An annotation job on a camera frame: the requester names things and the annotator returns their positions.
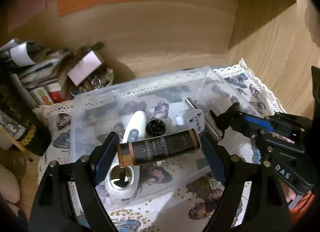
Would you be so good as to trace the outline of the silver metal tube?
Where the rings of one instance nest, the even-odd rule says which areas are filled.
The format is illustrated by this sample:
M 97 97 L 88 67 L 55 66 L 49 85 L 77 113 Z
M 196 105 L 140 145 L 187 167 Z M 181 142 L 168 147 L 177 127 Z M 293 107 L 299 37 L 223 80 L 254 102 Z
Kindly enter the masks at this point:
M 198 108 L 191 98 L 186 98 L 185 103 L 193 109 Z M 202 115 L 204 117 L 204 125 L 207 131 L 213 136 L 213 139 L 217 142 L 220 142 L 223 139 L 223 132 L 217 127 L 215 121 L 212 117 L 208 117 L 204 111 L 202 111 Z

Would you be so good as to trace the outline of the dark brown gold bottle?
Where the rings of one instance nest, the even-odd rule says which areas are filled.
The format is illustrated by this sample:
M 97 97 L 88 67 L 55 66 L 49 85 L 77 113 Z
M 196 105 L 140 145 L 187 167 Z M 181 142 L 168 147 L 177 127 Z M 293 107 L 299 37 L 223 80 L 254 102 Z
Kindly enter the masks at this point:
M 120 167 L 138 166 L 177 157 L 200 149 L 201 142 L 194 129 L 174 132 L 117 146 Z

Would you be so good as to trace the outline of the black round perforated cap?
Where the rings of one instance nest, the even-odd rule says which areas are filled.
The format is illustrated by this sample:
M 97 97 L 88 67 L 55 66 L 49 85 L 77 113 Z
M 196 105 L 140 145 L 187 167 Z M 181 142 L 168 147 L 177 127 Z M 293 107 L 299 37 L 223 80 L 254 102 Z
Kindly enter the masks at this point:
M 166 125 L 165 125 L 164 121 L 155 118 L 155 119 L 148 121 L 148 123 L 145 127 L 145 130 L 146 130 L 146 133 L 150 137 L 158 137 L 158 136 L 162 136 L 163 134 L 165 134 Z

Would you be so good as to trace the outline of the white travel plug adapter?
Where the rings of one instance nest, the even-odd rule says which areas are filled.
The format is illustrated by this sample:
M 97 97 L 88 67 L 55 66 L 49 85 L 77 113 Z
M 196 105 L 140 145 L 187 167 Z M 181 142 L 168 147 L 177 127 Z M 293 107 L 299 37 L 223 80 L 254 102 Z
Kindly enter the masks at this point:
M 201 109 L 187 109 L 176 116 L 176 121 L 179 126 L 187 129 L 194 129 L 197 134 L 200 134 L 204 128 L 204 117 Z

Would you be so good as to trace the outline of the clear plastic storage box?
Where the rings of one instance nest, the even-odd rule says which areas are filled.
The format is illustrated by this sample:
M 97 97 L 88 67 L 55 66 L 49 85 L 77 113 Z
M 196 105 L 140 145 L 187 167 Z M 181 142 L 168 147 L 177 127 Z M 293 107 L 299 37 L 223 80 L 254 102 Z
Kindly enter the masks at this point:
M 235 100 L 245 103 L 237 89 L 210 67 L 178 71 L 106 87 L 76 97 L 72 110 L 71 159 L 89 155 L 111 132 L 120 142 L 148 137 L 146 125 L 152 119 L 164 122 L 163 133 L 185 130 L 182 120 L 190 98 L 204 113 L 220 114 Z M 117 156 L 99 194 L 112 205 L 142 201 L 185 185 L 209 172 L 201 150 L 176 158 L 122 169 Z

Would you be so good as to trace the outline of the orange cloth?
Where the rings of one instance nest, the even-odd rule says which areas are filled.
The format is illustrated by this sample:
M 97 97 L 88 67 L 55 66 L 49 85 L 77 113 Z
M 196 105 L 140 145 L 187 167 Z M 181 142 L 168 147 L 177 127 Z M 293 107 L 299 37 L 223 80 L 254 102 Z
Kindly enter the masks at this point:
M 290 203 L 297 198 L 296 193 L 286 185 L 283 186 L 283 192 L 287 203 Z M 298 221 L 310 209 L 315 199 L 316 193 L 310 191 L 306 195 L 304 195 L 292 209 L 289 210 L 292 224 L 298 223 Z

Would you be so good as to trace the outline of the butterfly print lace cloth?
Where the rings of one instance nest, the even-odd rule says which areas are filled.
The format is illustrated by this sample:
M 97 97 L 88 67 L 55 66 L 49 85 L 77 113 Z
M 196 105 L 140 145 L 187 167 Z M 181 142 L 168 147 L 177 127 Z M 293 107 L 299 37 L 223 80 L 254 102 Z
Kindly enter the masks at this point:
M 133 115 L 165 123 L 166 133 L 182 129 L 176 121 L 190 98 L 209 113 L 225 112 L 238 101 L 248 114 L 264 117 L 282 111 L 278 99 L 244 60 L 214 69 L 203 67 L 117 84 L 35 113 L 48 126 L 52 142 L 39 161 L 39 176 L 55 160 L 71 163 L 89 155 L 111 132 L 125 142 Z M 97 186 L 98 195 L 118 231 L 201 231 L 222 195 L 201 150 L 128 168 L 128 188 L 115 185 L 120 167 Z

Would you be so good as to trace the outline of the cream ceramic mug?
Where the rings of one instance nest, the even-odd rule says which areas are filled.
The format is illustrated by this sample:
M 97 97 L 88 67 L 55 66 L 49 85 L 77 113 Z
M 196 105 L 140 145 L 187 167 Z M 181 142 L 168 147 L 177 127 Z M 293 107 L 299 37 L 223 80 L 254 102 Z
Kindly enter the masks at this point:
M 20 185 L 12 172 L 0 165 L 0 190 L 2 196 L 11 203 L 20 201 Z

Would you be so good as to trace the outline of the dark wine bottle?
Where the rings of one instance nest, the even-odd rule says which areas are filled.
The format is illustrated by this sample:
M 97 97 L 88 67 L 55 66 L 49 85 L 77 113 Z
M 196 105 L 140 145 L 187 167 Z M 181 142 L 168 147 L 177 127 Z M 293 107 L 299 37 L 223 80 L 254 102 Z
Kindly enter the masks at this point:
M 1 123 L 23 147 L 42 156 L 52 141 L 49 129 L 24 102 L 7 73 L 1 73 Z

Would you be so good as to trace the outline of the small pink white box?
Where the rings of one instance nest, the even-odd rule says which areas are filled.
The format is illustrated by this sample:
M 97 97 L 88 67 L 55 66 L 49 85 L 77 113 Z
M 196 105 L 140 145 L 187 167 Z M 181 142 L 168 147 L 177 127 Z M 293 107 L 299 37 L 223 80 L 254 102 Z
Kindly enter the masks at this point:
M 67 75 L 75 86 L 79 86 L 91 73 L 98 69 L 104 59 L 98 52 L 104 48 L 102 42 L 96 42 L 93 46 L 81 46 L 75 53 L 76 64 L 71 67 Z

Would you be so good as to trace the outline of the stack of papers and magazines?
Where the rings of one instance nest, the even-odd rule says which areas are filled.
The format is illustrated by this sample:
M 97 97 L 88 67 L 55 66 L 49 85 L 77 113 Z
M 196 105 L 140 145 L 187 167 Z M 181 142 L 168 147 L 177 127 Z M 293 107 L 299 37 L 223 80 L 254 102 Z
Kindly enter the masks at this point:
M 14 38 L 1 47 L 1 74 L 16 77 L 26 90 L 49 85 L 62 88 L 73 53 L 40 42 Z

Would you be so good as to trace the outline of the pink sticky note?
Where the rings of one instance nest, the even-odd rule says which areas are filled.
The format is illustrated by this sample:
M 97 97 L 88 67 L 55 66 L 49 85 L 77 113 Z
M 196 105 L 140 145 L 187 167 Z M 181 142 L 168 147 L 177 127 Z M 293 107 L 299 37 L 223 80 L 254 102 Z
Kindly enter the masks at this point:
M 16 0 L 8 8 L 8 32 L 23 26 L 47 9 L 46 0 Z

